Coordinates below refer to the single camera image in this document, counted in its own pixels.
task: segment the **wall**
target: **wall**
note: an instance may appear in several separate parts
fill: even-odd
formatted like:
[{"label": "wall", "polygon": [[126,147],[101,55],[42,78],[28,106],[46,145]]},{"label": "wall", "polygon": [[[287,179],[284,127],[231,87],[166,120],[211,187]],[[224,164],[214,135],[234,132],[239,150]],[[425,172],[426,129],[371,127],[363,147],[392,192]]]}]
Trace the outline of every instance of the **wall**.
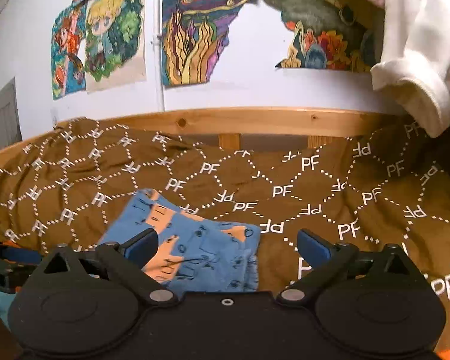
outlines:
[{"label": "wall", "polygon": [[[153,0],[146,0],[147,81],[108,91],[78,92],[56,102],[50,77],[51,28],[71,0],[10,0],[0,14],[0,90],[16,80],[20,127],[24,139],[77,116],[113,117],[158,110],[152,49]],[[276,105],[349,108],[394,113],[400,109],[371,90],[369,75],[309,69],[274,68],[287,53],[293,34],[280,13],[265,5],[246,4],[230,26],[211,82],[165,91],[166,110],[200,107]]]}]

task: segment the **brown bed sheet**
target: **brown bed sheet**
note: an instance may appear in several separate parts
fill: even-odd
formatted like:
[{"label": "brown bed sheet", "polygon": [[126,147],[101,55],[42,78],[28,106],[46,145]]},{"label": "brown bed sheet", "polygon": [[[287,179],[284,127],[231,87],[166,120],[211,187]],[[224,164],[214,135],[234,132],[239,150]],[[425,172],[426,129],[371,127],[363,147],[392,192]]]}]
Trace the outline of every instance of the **brown bed sheet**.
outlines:
[{"label": "brown bed sheet", "polygon": [[276,293],[308,272],[300,228],[364,251],[397,243],[439,292],[448,320],[437,350],[450,350],[450,176],[440,163],[450,165],[450,154],[438,143],[408,119],[281,153],[78,120],[0,169],[0,239],[44,254],[58,243],[88,250],[136,190],[155,188],[205,218],[262,226],[261,290]]}]

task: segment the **white garment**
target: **white garment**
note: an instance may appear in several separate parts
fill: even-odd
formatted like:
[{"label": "white garment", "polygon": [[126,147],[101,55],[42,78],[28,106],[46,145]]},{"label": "white garment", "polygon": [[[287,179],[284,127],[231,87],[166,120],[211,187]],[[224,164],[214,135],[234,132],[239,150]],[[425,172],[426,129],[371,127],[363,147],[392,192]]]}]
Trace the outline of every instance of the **white garment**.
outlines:
[{"label": "white garment", "polygon": [[374,90],[386,90],[437,137],[450,126],[450,0],[385,0]]}]

